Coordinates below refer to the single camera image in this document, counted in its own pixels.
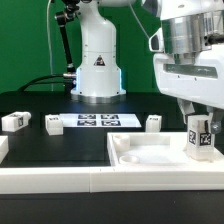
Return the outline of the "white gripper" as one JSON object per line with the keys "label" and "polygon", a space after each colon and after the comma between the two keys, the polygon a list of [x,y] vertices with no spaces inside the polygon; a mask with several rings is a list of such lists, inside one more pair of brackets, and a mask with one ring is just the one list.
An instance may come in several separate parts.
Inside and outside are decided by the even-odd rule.
{"label": "white gripper", "polygon": [[192,64],[176,64],[172,55],[156,53],[153,64],[159,91],[178,98],[183,122],[195,114],[192,102],[203,104],[208,106],[210,132],[220,133],[224,118],[224,53],[197,53]]}

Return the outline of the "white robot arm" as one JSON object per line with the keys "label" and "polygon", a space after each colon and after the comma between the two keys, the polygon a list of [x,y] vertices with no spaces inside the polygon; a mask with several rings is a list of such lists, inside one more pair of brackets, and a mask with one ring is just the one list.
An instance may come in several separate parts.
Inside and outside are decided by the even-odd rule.
{"label": "white robot arm", "polygon": [[[123,93],[116,65],[116,28],[101,17],[98,8],[135,1],[79,3],[82,63],[74,97],[96,103]],[[141,0],[141,5],[161,22],[148,38],[160,92],[177,98],[185,117],[194,113],[195,103],[205,105],[210,132],[220,132],[224,118],[224,0]]]}

